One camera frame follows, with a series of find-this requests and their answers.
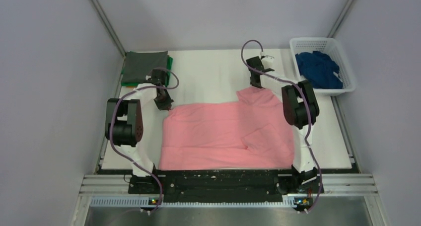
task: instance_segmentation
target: pink cloth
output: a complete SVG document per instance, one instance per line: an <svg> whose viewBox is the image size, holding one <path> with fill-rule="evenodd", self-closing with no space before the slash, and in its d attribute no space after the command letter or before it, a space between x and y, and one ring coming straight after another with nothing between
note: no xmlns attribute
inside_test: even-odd
<svg viewBox="0 0 421 226"><path fill-rule="evenodd" d="M238 102L170 110L163 123L161 170L291 168L294 143L282 103L268 89L237 92Z"/></svg>

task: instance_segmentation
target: blue clothing in basket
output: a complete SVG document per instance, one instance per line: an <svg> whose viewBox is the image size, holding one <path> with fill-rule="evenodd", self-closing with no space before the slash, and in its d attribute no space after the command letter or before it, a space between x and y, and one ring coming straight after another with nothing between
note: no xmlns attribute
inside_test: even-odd
<svg viewBox="0 0 421 226"><path fill-rule="evenodd" d="M320 51L296 54L300 75L308 79L313 88L342 89L341 80L334 73L339 73L339 66L330 57Z"/></svg>

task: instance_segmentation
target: white work surface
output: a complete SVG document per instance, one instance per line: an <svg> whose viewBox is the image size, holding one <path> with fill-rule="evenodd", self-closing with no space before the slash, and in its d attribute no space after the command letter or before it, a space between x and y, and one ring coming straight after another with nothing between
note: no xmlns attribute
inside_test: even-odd
<svg viewBox="0 0 421 226"><path fill-rule="evenodd" d="M245 50L244 58L259 55L260 50ZM272 67L277 73L295 79L290 49L268 49L275 57ZM224 103L238 101L236 91L250 86L250 72L240 58L240 50L169 51L174 59L172 71L180 79L177 89L169 90L173 107L189 103ZM169 86L176 82L171 77ZM122 87L120 97L133 88ZM350 169L351 162L329 96L316 95L320 115L313 128L313 151L323 169ZM149 158L159 166L162 121L167 111L159 111L154 101L142 109L143 138ZM102 169L131 169L129 161L118 156L108 142Z"/></svg>

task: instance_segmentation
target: gray wall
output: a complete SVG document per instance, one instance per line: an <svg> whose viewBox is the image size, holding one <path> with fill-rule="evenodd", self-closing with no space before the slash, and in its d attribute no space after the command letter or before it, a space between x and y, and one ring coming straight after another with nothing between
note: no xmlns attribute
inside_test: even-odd
<svg viewBox="0 0 421 226"><path fill-rule="evenodd" d="M327 36L346 0L100 0L126 50L266 48Z"/></svg>
<svg viewBox="0 0 421 226"><path fill-rule="evenodd" d="M88 0L0 0L0 219L68 225L121 60Z"/></svg>
<svg viewBox="0 0 421 226"><path fill-rule="evenodd" d="M354 146L402 226L420 225L420 3L358 0L337 36L358 81L340 97Z"/></svg>

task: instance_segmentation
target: cable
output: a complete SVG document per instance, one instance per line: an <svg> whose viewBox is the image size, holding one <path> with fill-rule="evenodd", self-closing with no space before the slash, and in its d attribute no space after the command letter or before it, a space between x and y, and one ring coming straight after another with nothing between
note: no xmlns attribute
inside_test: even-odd
<svg viewBox="0 0 421 226"><path fill-rule="evenodd" d="M130 182L126 181L126 174L124 174L124 176L123 176L123 180L124 180L124 182L126 182L126 183L129 183L129 184L130 184Z"/></svg>
<svg viewBox="0 0 421 226"><path fill-rule="evenodd" d="M148 170L144 169L143 167L141 167L139 164L137 164L132 158L130 158L127 155L124 155L123 153L119 152L116 147L114 146L114 142L113 142L113 130L114 130L114 124L116 122L116 117L117 117L117 110L118 107L120 106L120 103L123 101L123 99L125 99L126 97L136 93L137 91L143 90L143 89L147 89L147 88L160 88L160 89L175 89L178 87L178 85L180 84L180 80L178 79L178 77L170 70L165 69L165 68L154 68L154 70L163 70L163 71L167 71L170 72L175 79L177 80L177 84L174 87L164 87L164 86L144 86L144 87L140 87L138 89L135 89L125 95L123 95L123 97L121 97L117 103L116 103L116 107L114 108L114 112L113 112L113 116L111 119L111 124L110 124L110 144L111 144L111 148L120 156L126 158L127 160L129 160L131 163L133 163L133 165L135 165L137 168L139 168L140 170L146 172L148 175L152 176L153 179L155 179L155 181L158 183L159 186L159 199L158 199L158 203L156 204L155 208L153 208L153 210L151 210L150 212L153 213L155 212L159 205L161 205L162 202L162 194L163 194L163 190L162 190L162 184L159 181L158 177L156 177L154 174L152 174L152 172L149 172Z"/></svg>
<svg viewBox="0 0 421 226"><path fill-rule="evenodd" d="M292 84L292 85L293 85L293 86L294 86L294 87L298 90L298 92L299 92L299 94L300 94L300 96L301 96L301 98L302 98L302 100L303 100L303 102L304 102L304 107L305 107L305 111L307 112L307 118L308 118L308 129L307 129L307 134L306 134L306 135L305 135L305 137L304 137L304 141L305 141L305 143L306 143L306 144L307 144L307 146L308 146L308 149L309 149L309 151L310 151L310 155L311 155L311 157L313 158L313 161L314 161L314 163L316 164L316 166L317 166L317 170L318 170L319 175L320 175L319 190L317 191L317 196L316 196L316 199L314 200L313 205L312 205L312 206L311 206L311 207L307 210L307 213L309 213L310 211L312 211L312 210L313 210L314 206L316 205L317 201L319 200L319 196L320 196L320 194L321 194L321 192L322 192L322 187L323 187L323 181L322 181L322 169L320 168L319 163L317 162L316 157L314 156L313 150L311 149L310 143L308 142L308 137L310 136L311 126L312 126L312 125L311 125L311 114L310 114L310 108L308 107L308 103L307 103L307 100L305 99L305 96L304 96L303 91L301 90L301 88L300 88L300 87L298 87L298 85L297 85L296 83L294 83L294 82L292 82L292 81L289 81L289 80L280 79L280 78L277 78L277 77L275 77L275 76L273 76L273 75L270 75L270 74L268 74L268 73L265 73L265 72L262 72L262 71L256 70L255 68L253 68L253 67L251 67L251 66L249 66L249 65L247 64L247 62L244 60L243 52L244 52L244 48L246 47L246 45L247 45L248 43L250 43L250 42L256 42L257 44L259 44L260 49L261 49L261 50L262 50L262 52L263 52L263 46L262 46L262 43L260 43L260 42L259 42L259 41L257 41L257 40L248 40L246 43L244 43L243 47L241 48L241 60L243 61L243 63L245 64L245 66L247 66L247 68L249 68L251 71L254 71L254 72L257 72L257 73L259 73L259 74L261 74L261 75L265 75L265 76L267 76L267 77L273 78L273 79L275 79L275 80L277 80L277 81L279 81L279 82L284 82L284 83L289 83L289 84Z"/></svg>

